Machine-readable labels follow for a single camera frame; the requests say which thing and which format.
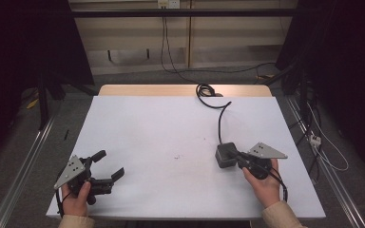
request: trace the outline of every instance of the wrist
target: wrist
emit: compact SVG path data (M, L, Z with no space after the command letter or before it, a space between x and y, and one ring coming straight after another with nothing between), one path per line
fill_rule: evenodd
M262 205L264 208L268 208L279 201L280 201L280 198L268 199L268 200L263 201Z

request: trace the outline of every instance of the gray floor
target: gray floor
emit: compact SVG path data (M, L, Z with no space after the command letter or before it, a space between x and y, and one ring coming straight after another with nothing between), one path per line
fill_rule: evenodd
M248 66L218 67L217 70L243 69ZM277 71L272 67L262 67L259 74L274 74ZM237 74L223 74L210 72L188 72L184 77L201 80L208 84L253 84L256 81L255 70ZM121 73L116 75L95 76L97 83L93 88L98 89L103 84L185 84L175 74L164 71L143 71L134 73ZM283 96L279 83L272 85L271 91L277 98L283 116L288 125L295 123L296 119L287 103L287 97ZM49 101L51 110L60 106L58 116L47 140L32 166L23 191L11 211L9 219L5 222L7 227L57 227L59 220L47 218L45 213L54 194L52 185L63 164L76 143L78 134L88 112L91 97L78 90L65 86L67 96L63 101ZM10 133L0 148L0 203L10 189L12 181L23 163L37 135L39 126L38 105L32 109L26 109L23 104L10 129ZM354 200L360 215L365 220L365 163L359 158L351 142L338 133L335 120L323 104L319 105L322 116L323 131L328 138L342 151L347 158L350 167L344 172L336 172L343 185ZM291 129L296 142L302 132L298 126ZM323 143L323 148L331 161L337 166L343 166L343 159L328 143ZM300 156L306 167L309 167L313 155L306 141L298 146ZM314 168L311 178L317 176ZM327 218L304 220L303 224L309 227L353 227L348 215L343 210L343 205L337 199L336 193L322 171L315 185L321 204L327 214ZM253 227L266 227L261 220L252 221ZM97 221L96 227L124 227L125 221Z

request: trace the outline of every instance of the triangular metal bracket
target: triangular metal bracket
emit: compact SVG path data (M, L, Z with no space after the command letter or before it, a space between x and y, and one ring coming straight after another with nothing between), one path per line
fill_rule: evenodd
M254 157L260 159L287 159L287 155L281 153L277 149L272 148L271 146L258 142L254 145L247 154L252 155Z
M85 167L82 162L76 155L72 156L72 158L67 162L67 167L65 167L61 177L59 177L58 181L55 183L54 189L57 190L65 183L76 178L83 171L85 171Z

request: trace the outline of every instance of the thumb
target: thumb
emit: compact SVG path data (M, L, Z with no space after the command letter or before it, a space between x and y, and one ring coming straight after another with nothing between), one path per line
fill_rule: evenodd
M88 193L90 192L91 183L89 181L86 181L83 185L81 190L79 191L78 195L78 202L79 203L86 203Z

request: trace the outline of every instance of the small black box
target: small black box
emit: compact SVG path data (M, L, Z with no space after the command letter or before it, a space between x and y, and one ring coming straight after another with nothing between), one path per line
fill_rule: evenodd
M215 157L216 161L218 161L218 165L220 168L226 168L236 165L237 160L230 156L231 153L229 151L237 151L236 146L232 142L218 145Z

